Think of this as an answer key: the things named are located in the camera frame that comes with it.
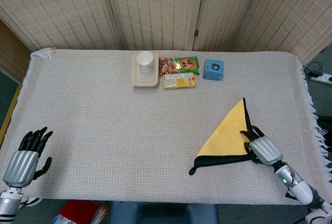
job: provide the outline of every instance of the woven tablecloth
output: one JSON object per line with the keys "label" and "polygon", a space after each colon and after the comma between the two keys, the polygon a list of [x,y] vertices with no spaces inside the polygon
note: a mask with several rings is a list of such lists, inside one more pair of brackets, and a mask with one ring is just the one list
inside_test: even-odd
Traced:
{"label": "woven tablecloth", "polygon": [[[54,131],[24,192],[42,198],[233,204],[297,204],[271,167],[252,161],[198,168],[196,154],[243,97],[268,135],[320,195],[332,201],[326,151],[297,57],[286,52],[153,51],[196,55],[193,89],[131,86],[137,51],[56,50],[32,55],[0,151],[3,175],[28,131]],[[205,59],[225,61],[221,81],[202,79]]]}

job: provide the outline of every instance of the robotic arm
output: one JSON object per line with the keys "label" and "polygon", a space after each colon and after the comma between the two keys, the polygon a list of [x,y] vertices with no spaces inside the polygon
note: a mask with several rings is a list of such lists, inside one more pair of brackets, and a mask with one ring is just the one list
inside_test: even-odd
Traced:
{"label": "robotic arm", "polygon": [[282,153],[269,137],[255,126],[249,129],[241,131],[241,133],[249,140],[244,144],[244,147],[252,160],[266,166],[272,166],[274,173],[288,188],[287,193],[291,193],[302,205],[315,209],[306,216],[307,223],[331,224],[332,205],[326,203],[314,188],[307,184],[286,162],[282,161]]}
{"label": "robotic arm", "polygon": [[32,180],[44,175],[51,166],[52,158],[49,157],[44,167],[36,171],[40,155],[53,133],[48,132],[43,137],[46,130],[47,127],[44,127],[34,133],[27,133],[18,151],[11,157],[4,176],[8,189],[0,192],[0,224],[9,224],[14,221],[23,198],[22,188],[28,186]]}

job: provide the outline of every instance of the yellow box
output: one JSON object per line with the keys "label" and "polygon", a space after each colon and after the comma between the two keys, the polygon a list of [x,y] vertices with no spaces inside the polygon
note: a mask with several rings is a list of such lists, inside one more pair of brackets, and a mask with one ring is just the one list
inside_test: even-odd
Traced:
{"label": "yellow box", "polygon": [[194,88],[195,78],[193,73],[167,74],[162,76],[164,89]]}

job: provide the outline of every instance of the blue cube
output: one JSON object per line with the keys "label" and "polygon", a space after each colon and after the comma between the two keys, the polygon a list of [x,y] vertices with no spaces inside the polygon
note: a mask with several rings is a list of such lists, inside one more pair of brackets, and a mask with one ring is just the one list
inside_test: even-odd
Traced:
{"label": "blue cube", "polygon": [[206,59],[204,63],[203,79],[221,80],[224,74],[224,62]]}

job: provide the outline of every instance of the white paper cup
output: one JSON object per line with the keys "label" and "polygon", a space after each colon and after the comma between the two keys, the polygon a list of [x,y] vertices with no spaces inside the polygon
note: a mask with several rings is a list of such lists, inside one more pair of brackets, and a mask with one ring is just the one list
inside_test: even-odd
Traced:
{"label": "white paper cup", "polygon": [[154,56],[149,51],[142,51],[138,54],[137,63],[142,72],[148,73],[151,71],[153,59]]}

